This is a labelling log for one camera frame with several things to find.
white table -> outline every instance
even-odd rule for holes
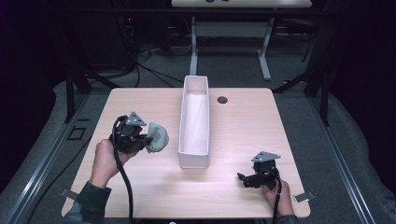
[[[276,8],[311,7],[310,0],[215,0],[212,3],[206,0],[172,0],[172,7],[254,7]],[[191,18],[191,66],[190,76],[197,75],[198,51],[197,36],[235,36],[235,37],[262,37],[262,48],[257,50],[264,80],[271,80],[265,53],[271,37],[273,19],[269,22],[199,22]]]

sleeve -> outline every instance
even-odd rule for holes
[[[77,196],[73,207],[64,216],[64,224],[102,224],[105,220],[105,209],[111,189],[101,189],[87,181]]]
[[[298,224],[297,216],[288,215],[276,219],[276,224]]]

table leg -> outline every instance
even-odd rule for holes
[[[257,54],[259,56],[259,61],[260,61],[260,67],[262,68],[262,75],[264,77],[264,80],[267,80],[267,81],[271,80],[271,75],[270,75],[270,71],[268,69],[267,61],[265,60],[265,53],[267,52],[268,43],[271,38],[273,22],[274,22],[274,19],[269,20],[267,29],[265,31],[265,37],[264,37],[264,40],[262,41],[262,49],[257,50]]]
[[[190,76],[197,75],[198,52],[197,52],[197,35],[195,31],[195,17],[191,18],[191,65]]]

desk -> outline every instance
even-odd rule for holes
[[[124,166],[134,192],[136,218],[258,218],[271,217],[272,209],[260,189],[246,189],[236,173],[253,175],[251,159],[260,151],[281,155],[280,176],[290,183],[291,194],[304,192],[272,92],[268,89],[209,89],[210,166],[181,169],[178,136],[181,88],[115,89],[107,100],[87,148],[72,190],[80,192],[89,179],[95,145],[108,138],[114,121],[135,111],[148,124],[161,124],[169,134],[159,153],[144,149]],[[219,104],[218,97],[228,98]],[[128,217],[128,193],[120,174],[108,183],[112,193],[107,217]],[[63,215],[73,201],[67,199]],[[296,215],[307,217],[308,202],[293,202]]]
[[[172,7],[260,7],[260,8],[285,8],[285,7],[311,7],[310,0],[215,0],[208,3],[205,0],[172,0]],[[262,76],[264,80],[271,80],[265,53],[272,33],[273,19],[269,22],[198,22],[191,18],[191,65],[190,76],[197,74],[198,51],[196,36],[238,36],[262,37],[262,48],[257,50]]]

metal bracket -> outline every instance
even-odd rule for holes
[[[279,159],[279,158],[280,158],[280,155],[269,153],[269,152],[265,152],[265,151],[261,151],[259,154],[257,154],[251,160],[252,161],[256,161],[256,162],[264,162],[264,161],[273,161],[273,160]]]
[[[146,126],[147,123],[143,121],[134,111],[132,111],[131,115],[126,120],[127,125],[133,126]]]

